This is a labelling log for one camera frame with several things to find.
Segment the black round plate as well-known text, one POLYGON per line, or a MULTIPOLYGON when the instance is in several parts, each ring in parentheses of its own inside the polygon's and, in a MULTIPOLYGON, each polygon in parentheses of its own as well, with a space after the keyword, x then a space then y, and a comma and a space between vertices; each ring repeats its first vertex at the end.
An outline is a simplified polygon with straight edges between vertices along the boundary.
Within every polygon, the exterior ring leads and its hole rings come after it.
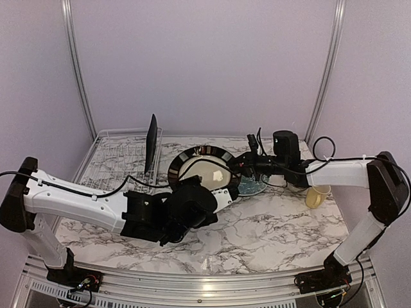
POLYGON ((210 191, 237 187, 241 175, 229 171, 228 161, 234 156, 227 150, 211 146, 194 146, 179 153, 168 168, 168 183, 175 190, 179 181, 192 176, 201 178, 201 185, 210 191))

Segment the black square plate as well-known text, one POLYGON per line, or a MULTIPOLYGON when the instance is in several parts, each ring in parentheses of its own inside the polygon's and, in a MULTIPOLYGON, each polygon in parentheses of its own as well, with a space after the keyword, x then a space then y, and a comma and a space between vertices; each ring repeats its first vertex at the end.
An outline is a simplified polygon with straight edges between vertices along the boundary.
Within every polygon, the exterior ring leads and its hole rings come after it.
POLYGON ((148 132, 146 134, 146 155, 145 155, 145 164, 144 164, 144 174, 147 174, 153 164, 156 144, 157 144, 157 118, 155 114, 152 114, 148 132))

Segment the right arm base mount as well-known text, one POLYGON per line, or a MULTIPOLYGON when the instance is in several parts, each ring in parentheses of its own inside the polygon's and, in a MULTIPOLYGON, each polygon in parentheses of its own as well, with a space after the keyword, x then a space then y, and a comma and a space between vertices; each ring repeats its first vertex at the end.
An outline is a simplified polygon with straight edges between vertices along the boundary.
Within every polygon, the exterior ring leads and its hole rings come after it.
POLYGON ((301 294, 325 291, 340 286, 348 286, 352 277, 347 268, 340 273, 333 273, 326 269, 299 273, 294 278, 294 284, 301 294))

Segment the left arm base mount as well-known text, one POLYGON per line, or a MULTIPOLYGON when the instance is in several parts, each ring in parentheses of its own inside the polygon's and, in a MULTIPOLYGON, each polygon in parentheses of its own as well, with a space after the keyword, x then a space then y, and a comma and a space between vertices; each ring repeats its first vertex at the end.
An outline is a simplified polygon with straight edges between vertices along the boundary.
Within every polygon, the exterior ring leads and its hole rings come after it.
POLYGON ((92 292, 98 292, 102 281, 102 272, 91 269, 74 267, 73 269, 48 269, 47 280, 74 289, 85 279, 90 282, 85 283, 85 287, 92 292))

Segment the grey speckled plate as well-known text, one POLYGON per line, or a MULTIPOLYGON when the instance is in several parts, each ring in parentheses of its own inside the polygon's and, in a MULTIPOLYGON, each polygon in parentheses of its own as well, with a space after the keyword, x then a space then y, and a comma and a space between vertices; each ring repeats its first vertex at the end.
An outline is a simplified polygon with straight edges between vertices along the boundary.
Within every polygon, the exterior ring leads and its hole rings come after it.
POLYGON ((262 193, 267 188, 267 182, 268 177, 265 175, 262 175, 259 181, 254 177, 249 178, 243 176, 238 186, 239 196, 247 197, 262 193))

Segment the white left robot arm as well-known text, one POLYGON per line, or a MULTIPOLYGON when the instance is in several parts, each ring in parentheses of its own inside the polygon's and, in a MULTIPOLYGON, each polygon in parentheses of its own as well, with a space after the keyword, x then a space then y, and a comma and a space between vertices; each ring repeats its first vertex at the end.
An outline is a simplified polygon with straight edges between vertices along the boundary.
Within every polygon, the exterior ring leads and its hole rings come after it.
POLYGON ((74 255, 40 217, 51 214, 102 227, 112 233, 159 243, 178 243, 194 228, 218 221, 217 213, 239 195, 238 186, 209 190, 198 175, 183 179, 171 192, 145 194, 121 187, 103 192, 54 178, 26 157, 1 202, 1 225, 26 234, 48 270, 68 286, 81 280, 74 255))

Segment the yellow ceramic mug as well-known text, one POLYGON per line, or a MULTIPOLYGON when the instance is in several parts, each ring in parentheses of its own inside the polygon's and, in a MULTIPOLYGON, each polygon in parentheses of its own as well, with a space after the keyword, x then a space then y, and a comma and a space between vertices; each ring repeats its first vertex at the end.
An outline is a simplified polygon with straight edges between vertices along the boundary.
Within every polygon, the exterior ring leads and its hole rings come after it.
POLYGON ((310 187, 306 193, 305 204, 310 209, 317 209, 331 192, 329 185, 310 187))

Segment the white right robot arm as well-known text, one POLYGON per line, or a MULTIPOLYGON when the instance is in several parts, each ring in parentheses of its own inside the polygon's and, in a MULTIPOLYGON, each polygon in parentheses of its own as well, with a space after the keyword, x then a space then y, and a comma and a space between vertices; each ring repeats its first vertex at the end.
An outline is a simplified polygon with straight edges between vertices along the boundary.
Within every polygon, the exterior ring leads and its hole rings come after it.
POLYGON ((333 194, 363 190, 369 206, 341 244, 326 258, 318 282, 332 287, 343 277, 343 269, 369 250, 393 222, 410 207, 410 177, 392 154, 382 151, 375 156, 318 158, 301 157, 298 136, 289 130, 273 134, 273 155, 263 150, 259 135, 248 135, 249 151, 231 158, 229 168, 243 176, 281 175, 302 189, 329 186, 333 194))

